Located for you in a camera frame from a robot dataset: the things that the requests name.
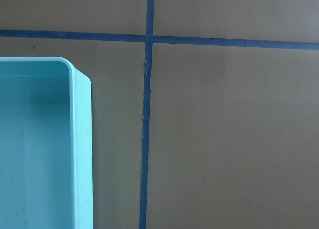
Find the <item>light blue plastic bin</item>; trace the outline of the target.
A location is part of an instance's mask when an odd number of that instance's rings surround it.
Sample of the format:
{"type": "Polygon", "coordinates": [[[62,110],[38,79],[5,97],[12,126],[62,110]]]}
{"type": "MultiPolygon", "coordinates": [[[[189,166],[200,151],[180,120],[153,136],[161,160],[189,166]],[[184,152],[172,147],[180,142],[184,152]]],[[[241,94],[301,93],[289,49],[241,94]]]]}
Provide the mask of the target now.
{"type": "Polygon", "coordinates": [[[62,57],[0,60],[0,226],[93,227],[91,81],[62,57]]]}

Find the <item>brown paper table cover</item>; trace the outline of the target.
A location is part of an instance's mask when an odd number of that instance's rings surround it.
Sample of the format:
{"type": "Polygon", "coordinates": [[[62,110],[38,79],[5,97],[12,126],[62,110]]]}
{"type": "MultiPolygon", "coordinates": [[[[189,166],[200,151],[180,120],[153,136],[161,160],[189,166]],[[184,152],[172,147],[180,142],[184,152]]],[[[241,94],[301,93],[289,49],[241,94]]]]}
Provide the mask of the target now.
{"type": "Polygon", "coordinates": [[[94,228],[318,228],[319,0],[0,0],[0,54],[90,77],[94,228]]]}

